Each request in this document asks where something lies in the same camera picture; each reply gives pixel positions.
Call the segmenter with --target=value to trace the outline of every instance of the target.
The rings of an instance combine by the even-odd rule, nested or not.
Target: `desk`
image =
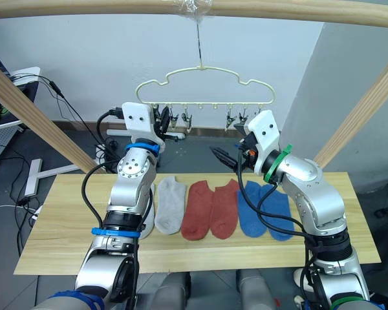
[[[158,174],[155,184],[172,174]],[[177,181],[187,186],[207,180],[211,189],[226,185],[233,173],[175,174]],[[96,220],[81,198],[84,174],[58,175],[28,239],[15,274],[77,274],[91,242],[91,228]],[[325,173],[326,179],[342,195],[345,202],[350,238],[361,263],[380,262],[360,204],[346,172]],[[94,175],[87,193],[98,212],[104,216],[106,203],[116,180],[114,174]],[[262,183],[261,177],[244,174],[246,180]],[[155,193],[155,207],[158,196]],[[297,209],[290,200],[292,216]],[[138,252],[141,273],[244,269],[261,267],[298,267],[304,262],[303,239],[294,236],[285,242],[274,240],[268,231],[259,238],[243,234],[240,225],[227,240],[211,232],[199,241],[183,239],[178,232],[165,235],[155,228],[140,242]]]

